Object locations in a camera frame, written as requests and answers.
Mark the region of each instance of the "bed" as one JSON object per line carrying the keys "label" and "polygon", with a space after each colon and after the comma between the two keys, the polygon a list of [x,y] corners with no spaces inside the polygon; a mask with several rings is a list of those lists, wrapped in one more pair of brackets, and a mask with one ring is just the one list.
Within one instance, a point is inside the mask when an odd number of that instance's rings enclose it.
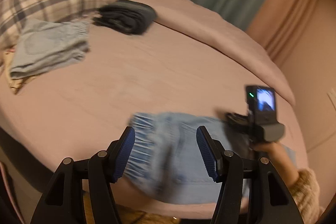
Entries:
{"label": "bed", "polygon": [[[17,95],[0,76],[0,126],[12,138],[54,171],[65,157],[81,160],[106,149],[135,112],[245,114],[244,85],[268,85],[277,92],[278,120],[286,126],[282,143],[296,152],[299,168],[307,167],[293,93],[259,44],[189,0],[135,1],[158,14],[144,35],[91,25],[84,62],[46,73]],[[150,199],[126,178],[112,190],[118,204],[179,218],[208,219],[215,208]]]}

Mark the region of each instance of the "wrinkled fabric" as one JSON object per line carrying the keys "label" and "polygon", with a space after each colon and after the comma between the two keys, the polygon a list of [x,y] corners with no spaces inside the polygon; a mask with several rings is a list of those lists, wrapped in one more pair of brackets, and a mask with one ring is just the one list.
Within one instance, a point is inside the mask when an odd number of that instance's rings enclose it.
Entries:
{"label": "wrinkled fabric", "polygon": [[324,211],[319,206],[320,186],[314,171],[311,169],[299,170],[299,179],[289,188],[289,192],[293,196],[305,224],[314,224]]}
{"label": "wrinkled fabric", "polygon": [[135,1],[153,7],[157,13],[155,22],[217,49],[274,88],[292,106],[295,105],[294,94],[285,76],[263,47],[219,14],[190,0]]}
{"label": "wrinkled fabric", "polygon": [[117,0],[99,8],[99,13],[101,17],[93,19],[97,25],[125,34],[143,34],[157,16],[152,7],[130,0]]}
{"label": "wrinkled fabric", "polygon": [[53,23],[28,19],[10,68],[12,79],[22,79],[78,63],[89,50],[87,22]]}
{"label": "wrinkled fabric", "polygon": [[[241,158],[252,157],[247,135],[233,132],[226,122],[185,113],[136,113],[130,122],[135,144],[125,175],[145,194],[165,203],[217,202],[221,183],[209,177],[196,142],[196,129],[205,126],[213,139]],[[286,147],[295,162],[295,152]],[[243,182],[243,197],[249,187]]]}
{"label": "wrinkled fabric", "polygon": [[[87,159],[118,140],[136,112],[245,114],[244,86],[265,85],[208,45],[155,22],[137,36],[91,25],[89,43],[84,62],[44,74],[25,85],[20,96],[0,77],[1,127],[52,171],[64,157]],[[293,108],[279,94],[276,100],[278,121],[286,126],[281,143],[295,150],[299,168],[307,168]],[[120,205],[177,218],[211,218],[216,206],[163,203],[126,177],[112,187]],[[242,201],[243,212],[248,200]]]}
{"label": "wrinkled fabric", "polygon": [[8,83],[8,86],[10,88],[10,90],[14,93],[17,94],[19,92],[19,90],[21,90],[21,88],[28,84],[29,82],[31,82],[32,80],[34,80],[35,78],[38,77],[38,75],[33,75],[33,76],[28,76],[25,78],[21,78],[21,79],[12,79],[11,75],[10,75],[10,69],[11,69],[11,64],[12,64],[12,60],[15,54],[15,49],[16,46],[6,50],[3,54],[3,69],[4,69],[4,75],[6,77],[6,81]]}

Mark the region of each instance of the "light blue shorts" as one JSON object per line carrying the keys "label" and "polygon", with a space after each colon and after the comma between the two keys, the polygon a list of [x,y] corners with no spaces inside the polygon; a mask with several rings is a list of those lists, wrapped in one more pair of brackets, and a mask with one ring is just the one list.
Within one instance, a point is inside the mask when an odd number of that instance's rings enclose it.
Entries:
{"label": "light blue shorts", "polygon": [[[135,144],[125,175],[148,196],[173,204],[217,202],[221,183],[208,176],[196,142],[196,129],[205,126],[212,138],[241,158],[251,158],[247,135],[233,132],[212,117],[184,113],[136,113],[130,122]],[[295,161],[295,152],[286,147]],[[249,195],[244,180],[243,196]]]}

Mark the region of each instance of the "blurry clothing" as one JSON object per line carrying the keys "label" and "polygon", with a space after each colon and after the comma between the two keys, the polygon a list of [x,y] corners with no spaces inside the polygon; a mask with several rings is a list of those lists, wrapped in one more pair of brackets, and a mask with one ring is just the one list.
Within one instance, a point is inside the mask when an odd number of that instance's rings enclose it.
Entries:
{"label": "blurry clothing", "polygon": [[87,22],[28,19],[16,45],[11,79],[23,79],[75,64],[89,50]]}
{"label": "blurry clothing", "polygon": [[[196,142],[196,129],[205,126],[212,138],[241,158],[252,157],[249,137],[232,131],[213,117],[185,113],[136,113],[130,122],[135,144],[125,176],[148,196],[173,204],[216,203],[221,183],[209,177]],[[295,162],[295,152],[285,147]],[[243,181],[243,197],[249,186]]]}
{"label": "blurry clothing", "polygon": [[130,0],[117,0],[98,11],[101,17],[93,18],[97,25],[125,34],[143,34],[157,17],[152,7]]}
{"label": "blurry clothing", "polygon": [[16,49],[16,46],[6,50],[3,53],[3,62],[4,62],[3,70],[4,70],[5,78],[9,85],[10,90],[14,94],[17,94],[24,85],[28,84],[29,82],[37,78],[38,75],[28,76],[22,79],[12,79],[11,78],[9,70],[11,69],[11,64],[12,64],[12,60],[15,54],[15,49]]}
{"label": "blurry clothing", "polygon": [[321,215],[319,206],[320,187],[311,169],[299,171],[298,181],[289,189],[305,224],[314,224]]}

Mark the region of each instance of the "wall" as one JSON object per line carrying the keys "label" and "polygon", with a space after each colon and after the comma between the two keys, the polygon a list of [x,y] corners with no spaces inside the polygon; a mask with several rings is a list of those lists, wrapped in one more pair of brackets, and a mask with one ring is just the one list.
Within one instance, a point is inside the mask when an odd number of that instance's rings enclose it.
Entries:
{"label": "wall", "polygon": [[305,30],[318,0],[265,0],[246,33],[281,66]]}
{"label": "wall", "polygon": [[336,0],[318,0],[281,70],[296,97],[294,110],[326,207],[336,192],[336,110],[327,96],[336,90]]}

